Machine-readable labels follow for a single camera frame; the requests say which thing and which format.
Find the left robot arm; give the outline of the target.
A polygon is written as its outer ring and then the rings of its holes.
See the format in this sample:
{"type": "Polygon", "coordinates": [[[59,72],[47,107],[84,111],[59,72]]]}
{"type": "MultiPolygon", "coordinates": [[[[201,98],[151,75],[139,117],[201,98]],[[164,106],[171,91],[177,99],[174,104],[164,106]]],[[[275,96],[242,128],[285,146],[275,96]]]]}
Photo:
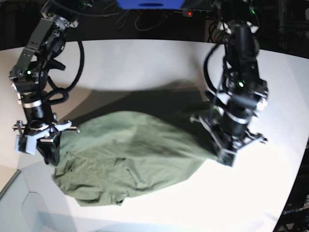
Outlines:
{"type": "Polygon", "coordinates": [[[253,12],[250,0],[214,0],[218,12],[218,29],[223,36],[207,54],[203,72],[209,88],[205,92],[209,105],[191,122],[200,123],[215,143],[215,155],[220,164],[233,166],[237,153],[254,142],[267,142],[260,133],[250,132],[248,126],[258,118],[267,105],[267,82],[260,78],[257,56],[259,43],[255,37],[259,26],[250,22],[253,12]],[[215,87],[208,72],[213,53],[223,45],[223,71],[215,87]]]}

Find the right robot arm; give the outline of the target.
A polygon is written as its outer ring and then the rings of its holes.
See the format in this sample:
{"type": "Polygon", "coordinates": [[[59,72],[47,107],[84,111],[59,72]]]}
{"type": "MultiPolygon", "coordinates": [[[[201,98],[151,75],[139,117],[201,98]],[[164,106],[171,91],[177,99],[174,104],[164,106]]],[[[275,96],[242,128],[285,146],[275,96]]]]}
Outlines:
{"type": "Polygon", "coordinates": [[[66,88],[58,87],[49,76],[51,69],[65,70],[56,60],[65,48],[65,36],[69,28],[78,26],[78,15],[70,6],[81,6],[77,1],[49,0],[42,8],[42,18],[23,48],[17,63],[12,67],[9,79],[17,92],[26,122],[18,120],[13,130],[18,131],[15,150],[35,155],[39,152],[45,164],[57,166],[60,160],[60,138],[63,131],[76,130],[70,120],[59,123],[51,109],[66,102],[69,93],[79,81],[84,68],[84,46],[78,40],[80,63],[74,81],[66,88]]]}

